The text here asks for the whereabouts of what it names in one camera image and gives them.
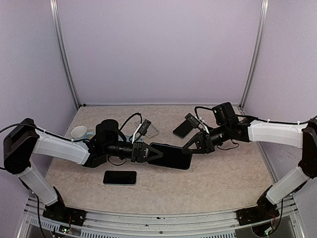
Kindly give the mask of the light blue phone case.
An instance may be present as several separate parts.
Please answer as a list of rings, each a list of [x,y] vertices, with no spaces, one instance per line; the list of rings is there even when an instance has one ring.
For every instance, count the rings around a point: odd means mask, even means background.
[[[125,135],[126,136],[126,140],[128,141],[129,138],[131,137],[130,135]],[[143,138],[140,138],[139,140],[137,140],[137,142],[143,142]]]

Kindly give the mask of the black phone front table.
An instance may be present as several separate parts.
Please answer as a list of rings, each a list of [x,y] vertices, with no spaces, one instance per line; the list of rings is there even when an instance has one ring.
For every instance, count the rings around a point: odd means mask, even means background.
[[[103,183],[109,185],[135,185],[136,171],[105,171]]]

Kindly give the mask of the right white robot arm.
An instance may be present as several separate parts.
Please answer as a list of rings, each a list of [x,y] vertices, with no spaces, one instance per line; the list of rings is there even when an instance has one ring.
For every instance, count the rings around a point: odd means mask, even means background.
[[[294,124],[262,122],[245,118],[224,122],[210,131],[195,134],[182,148],[185,154],[208,154],[228,140],[258,142],[278,175],[253,209],[258,220],[264,220],[284,197],[300,189],[317,176],[317,121]]]

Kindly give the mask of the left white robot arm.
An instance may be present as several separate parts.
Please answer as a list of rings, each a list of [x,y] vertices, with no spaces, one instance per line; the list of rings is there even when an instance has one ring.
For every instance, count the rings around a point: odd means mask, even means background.
[[[46,206],[50,206],[50,213],[60,221],[66,220],[69,209],[64,206],[57,189],[50,186],[33,165],[33,154],[64,159],[87,168],[96,168],[106,163],[110,156],[137,163],[163,156],[161,151],[145,142],[129,142],[114,119],[99,123],[91,139],[74,140],[55,135],[37,127],[30,118],[11,127],[13,130],[3,140],[4,169],[17,175]]]

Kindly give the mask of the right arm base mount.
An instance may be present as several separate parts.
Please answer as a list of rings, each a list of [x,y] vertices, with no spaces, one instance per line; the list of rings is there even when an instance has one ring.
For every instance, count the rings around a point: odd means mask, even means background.
[[[256,206],[239,209],[236,215],[239,225],[244,226],[279,217],[280,213],[276,204],[272,204],[265,196],[261,196]]]

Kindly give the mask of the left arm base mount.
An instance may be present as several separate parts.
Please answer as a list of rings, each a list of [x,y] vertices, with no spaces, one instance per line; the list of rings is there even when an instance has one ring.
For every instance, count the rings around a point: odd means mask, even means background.
[[[86,211],[64,205],[53,204],[45,206],[43,217],[69,225],[83,226],[86,218]]]

